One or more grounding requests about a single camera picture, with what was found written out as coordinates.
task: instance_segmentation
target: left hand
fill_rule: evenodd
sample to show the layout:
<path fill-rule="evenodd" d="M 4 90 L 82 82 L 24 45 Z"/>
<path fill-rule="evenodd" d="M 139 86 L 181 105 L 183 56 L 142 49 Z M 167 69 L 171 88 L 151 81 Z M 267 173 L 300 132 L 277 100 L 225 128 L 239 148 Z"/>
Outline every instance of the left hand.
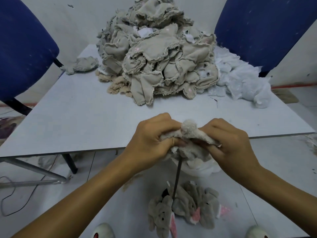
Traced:
<path fill-rule="evenodd" d="M 166 156 L 171 147 L 186 144 L 183 140 L 174 137 L 163 141 L 159 139 L 161 134 L 180 128 L 181 123 L 173 120 L 168 113 L 141 121 L 123 151 L 122 159 L 131 164 L 135 173 L 151 168 Z"/>

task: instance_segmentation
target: table leg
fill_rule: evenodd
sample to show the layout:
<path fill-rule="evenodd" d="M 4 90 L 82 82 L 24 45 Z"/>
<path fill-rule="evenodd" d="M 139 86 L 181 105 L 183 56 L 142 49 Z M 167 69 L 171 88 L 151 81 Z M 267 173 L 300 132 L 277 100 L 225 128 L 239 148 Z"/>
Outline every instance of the table leg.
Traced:
<path fill-rule="evenodd" d="M 72 173 L 76 174 L 78 171 L 78 168 L 76 167 L 72 157 L 69 154 L 63 154 L 62 156 L 63 156 L 64 160 L 66 161 L 66 163 L 68 164 L 68 167 L 70 168 Z"/>

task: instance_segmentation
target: right hand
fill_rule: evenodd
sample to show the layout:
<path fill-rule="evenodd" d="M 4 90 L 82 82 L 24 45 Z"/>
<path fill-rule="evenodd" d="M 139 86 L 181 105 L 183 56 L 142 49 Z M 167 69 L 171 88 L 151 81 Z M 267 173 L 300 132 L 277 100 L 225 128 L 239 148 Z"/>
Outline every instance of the right hand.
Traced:
<path fill-rule="evenodd" d="M 245 131 L 224 119 L 213 119 L 200 130 L 220 142 L 220 148 L 206 143 L 199 145 L 206 148 L 223 171 L 236 182 L 245 186 L 261 171 L 262 167 Z"/>

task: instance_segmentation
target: pink ear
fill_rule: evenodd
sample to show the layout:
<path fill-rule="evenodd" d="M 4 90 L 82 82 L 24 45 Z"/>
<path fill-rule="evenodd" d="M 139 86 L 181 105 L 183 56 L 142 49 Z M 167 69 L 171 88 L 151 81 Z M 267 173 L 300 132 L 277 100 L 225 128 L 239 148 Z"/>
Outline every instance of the pink ear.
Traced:
<path fill-rule="evenodd" d="M 196 224 L 199 220 L 200 220 L 200 207 L 198 207 L 198 209 L 196 209 L 196 211 L 192 215 L 191 222 L 193 224 Z"/>
<path fill-rule="evenodd" d="M 171 215 L 170 231 L 172 234 L 172 238 L 177 238 L 177 230 L 176 230 L 174 213 L 172 213 L 172 215 Z"/>

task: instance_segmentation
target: white table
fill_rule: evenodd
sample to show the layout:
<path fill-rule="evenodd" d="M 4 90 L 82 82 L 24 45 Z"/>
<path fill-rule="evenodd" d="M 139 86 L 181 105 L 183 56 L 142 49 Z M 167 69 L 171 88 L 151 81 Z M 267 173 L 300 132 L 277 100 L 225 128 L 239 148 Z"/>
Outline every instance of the white table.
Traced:
<path fill-rule="evenodd" d="M 80 57 L 85 56 L 101 62 L 95 45 L 84 49 Z M 265 109 L 229 97 L 216 103 L 206 93 L 193 100 L 182 95 L 156 97 L 152 106 L 139 107 L 124 95 L 108 94 L 109 85 L 100 83 L 94 72 L 63 74 L 0 147 L 0 157 L 125 147 L 140 121 L 164 112 L 178 121 L 193 119 L 198 126 L 222 117 L 251 138 L 315 132 L 275 95 Z"/>

